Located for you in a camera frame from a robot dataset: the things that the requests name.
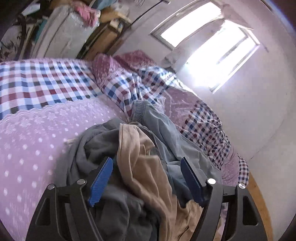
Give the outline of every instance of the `pink polka dot fabric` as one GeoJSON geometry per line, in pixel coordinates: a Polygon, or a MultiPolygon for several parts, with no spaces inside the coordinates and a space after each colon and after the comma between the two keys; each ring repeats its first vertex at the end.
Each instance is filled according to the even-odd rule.
{"type": "Polygon", "coordinates": [[[126,121],[116,104],[101,95],[21,110],[0,121],[0,219],[15,241],[25,240],[65,142],[114,117],[126,121]]]}

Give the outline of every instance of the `bed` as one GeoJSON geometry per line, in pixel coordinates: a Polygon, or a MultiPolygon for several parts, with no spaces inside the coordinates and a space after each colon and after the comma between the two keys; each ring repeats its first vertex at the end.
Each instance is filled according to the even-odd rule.
{"type": "Polygon", "coordinates": [[[0,63],[0,220],[15,241],[30,220],[67,141],[95,124],[129,121],[146,99],[222,172],[223,184],[248,183],[218,116],[176,76],[142,51],[93,62],[31,59],[0,63]]]}

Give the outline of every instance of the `wooden bed frame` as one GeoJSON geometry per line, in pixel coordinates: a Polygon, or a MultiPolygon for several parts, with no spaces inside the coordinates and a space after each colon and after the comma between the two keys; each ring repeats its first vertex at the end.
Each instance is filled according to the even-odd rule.
{"type": "Polygon", "coordinates": [[[249,176],[249,184],[248,184],[247,188],[248,188],[248,191],[250,192],[250,194],[257,206],[257,209],[260,213],[260,216],[261,216],[261,219],[263,221],[263,225],[264,225],[264,228],[266,231],[267,239],[268,239],[268,241],[273,241],[273,233],[272,233],[272,226],[271,226],[269,212],[268,212],[268,209],[265,205],[265,201],[264,201],[263,196],[260,192],[260,189],[259,189],[259,187],[258,187],[258,185],[251,173],[249,176]]]}

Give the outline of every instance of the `tan fabric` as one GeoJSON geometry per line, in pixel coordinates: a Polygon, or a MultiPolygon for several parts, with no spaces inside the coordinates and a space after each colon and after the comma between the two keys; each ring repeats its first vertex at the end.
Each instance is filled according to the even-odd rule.
{"type": "Polygon", "coordinates": [[[150,155],[153,147],[137,126],[120,125],[117,164],[123,181],[160,214],[160,241],[189,241],[202,209],[193,200],[180,207],[159,157],[150,155]]]}

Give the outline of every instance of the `window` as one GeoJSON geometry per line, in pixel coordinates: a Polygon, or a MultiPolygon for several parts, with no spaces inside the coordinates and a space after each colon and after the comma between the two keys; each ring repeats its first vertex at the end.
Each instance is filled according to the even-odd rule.
{"type": "MultiPolygon", "coordinates": [[[[207,1],[194,1],[161,23],[151,35],[173,50],[183,39],[221,14],[207,1]]],[[[188,59],[186,69],[195,85],[218,90],[256,51],[259,42],[250,30],[226,20],[220,31],[188,59]]]]}
{"type": "Polygon", "coordinates": [[[151,35],[173,50],[183,39],[220,14],[220,8],[213,3],[194,1],[170,16],[151,35]]]}
{"type": "Polygon", "coordinates": [[[187,61],[195,85],[217,91],[256,51],[259,42],[251,31],[225,21],[222,29],[200,46],[187,61]]]}

